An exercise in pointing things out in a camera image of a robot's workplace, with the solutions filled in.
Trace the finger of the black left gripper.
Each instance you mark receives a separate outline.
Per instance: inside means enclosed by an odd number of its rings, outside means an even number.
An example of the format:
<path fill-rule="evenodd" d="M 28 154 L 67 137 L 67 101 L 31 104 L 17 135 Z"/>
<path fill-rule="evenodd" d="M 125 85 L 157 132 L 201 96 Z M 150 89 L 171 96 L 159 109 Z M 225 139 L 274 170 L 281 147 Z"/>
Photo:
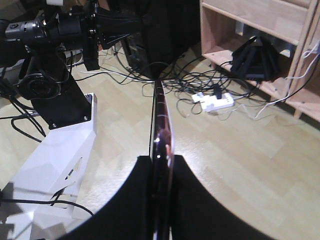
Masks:
<path fill-rule="evenodd" d="M 139 33 L 142 26 L 142 20 L 135 15 L 106 9 L 96 12 L 96 31 L 103 49 L 109 49 L 121 39 Z"/>

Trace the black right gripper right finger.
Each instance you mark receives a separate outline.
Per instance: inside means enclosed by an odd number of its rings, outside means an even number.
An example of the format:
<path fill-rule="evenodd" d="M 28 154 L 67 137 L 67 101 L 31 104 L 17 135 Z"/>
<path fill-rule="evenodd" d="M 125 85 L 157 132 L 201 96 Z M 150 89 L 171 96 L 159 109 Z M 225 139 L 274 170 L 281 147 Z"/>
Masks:
<path fill-rule="evenodd" d="M 218 202 L 181 155 L 174 157 L 170 225 L 174 240 L 271 239 Z"/>

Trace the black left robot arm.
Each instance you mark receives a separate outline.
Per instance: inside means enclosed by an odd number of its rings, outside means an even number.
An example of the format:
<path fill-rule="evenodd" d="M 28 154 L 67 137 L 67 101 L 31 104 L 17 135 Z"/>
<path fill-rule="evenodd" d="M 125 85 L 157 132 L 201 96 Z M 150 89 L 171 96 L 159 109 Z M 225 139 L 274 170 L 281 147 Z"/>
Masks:
<path fill-rule="evenodd" d="M 92 103 L 67 67 L 66 52 L 82 51 L 88 71 L 99 68 L 99 48 L 141 31 L 139 17 L 104 9 L 96 0 L 62 10 L 63 1 L 43 0 L 33 20 L 0 22 L 0 66 L 23 61 L 12 86 L 45 120 L 50 129 L 92 118 Z"/>

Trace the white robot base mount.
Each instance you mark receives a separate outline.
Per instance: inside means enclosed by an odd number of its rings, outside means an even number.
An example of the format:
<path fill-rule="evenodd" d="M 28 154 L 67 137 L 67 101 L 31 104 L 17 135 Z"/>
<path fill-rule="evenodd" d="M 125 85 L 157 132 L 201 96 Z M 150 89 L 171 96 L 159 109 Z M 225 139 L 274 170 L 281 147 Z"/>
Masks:
<path fill-rule="evenodd" d="M 91 103 L 91 119 L 50 130 L 20 170 L 2 190 L 4 199 L 21 203 L 0 204 L 2 240 L 56 240 L 81 225 L 90 214 L 69 204 L 39 204 L 60 199 L 75 203 L 96 138 L 97 97 Z"/>

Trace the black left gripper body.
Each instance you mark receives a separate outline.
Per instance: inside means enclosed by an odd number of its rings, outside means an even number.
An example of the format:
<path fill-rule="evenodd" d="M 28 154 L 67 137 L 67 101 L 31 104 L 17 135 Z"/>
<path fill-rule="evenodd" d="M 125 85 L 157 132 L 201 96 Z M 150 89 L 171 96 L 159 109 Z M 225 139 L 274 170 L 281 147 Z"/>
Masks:
<path fill-rule="evenodd" d="M 82 50 L 88 71 L 99 68 L 98 30 L 95 22 L 98 7 L 97 0 L 88 0 L 84 5 L 71 6 L 69 11 L 57 8 L 57 41 L 68 51 Z"/>

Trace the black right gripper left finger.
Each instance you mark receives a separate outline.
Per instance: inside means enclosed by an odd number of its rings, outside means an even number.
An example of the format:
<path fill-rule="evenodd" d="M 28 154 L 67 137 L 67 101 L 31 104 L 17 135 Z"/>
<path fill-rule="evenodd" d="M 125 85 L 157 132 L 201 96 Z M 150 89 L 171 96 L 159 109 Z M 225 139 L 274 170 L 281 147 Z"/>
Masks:
<path fill-rule="evenodd" d="M 139 156 L 116 194 L 61 240 L 151 240 L 149 156 Z"/>

